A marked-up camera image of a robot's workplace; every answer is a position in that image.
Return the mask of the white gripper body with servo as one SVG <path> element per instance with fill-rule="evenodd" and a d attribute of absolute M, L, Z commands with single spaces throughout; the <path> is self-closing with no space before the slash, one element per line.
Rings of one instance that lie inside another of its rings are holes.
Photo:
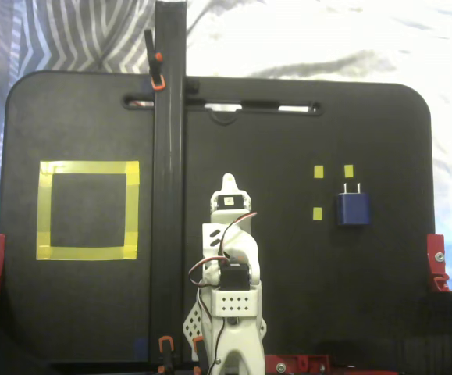
<path fill-rule="evenodd" d="M 246 191 L 221 190 L 212 194 L 210 215 L 212 223 L 229 224 L 251 211 L 251 197 Z"/>

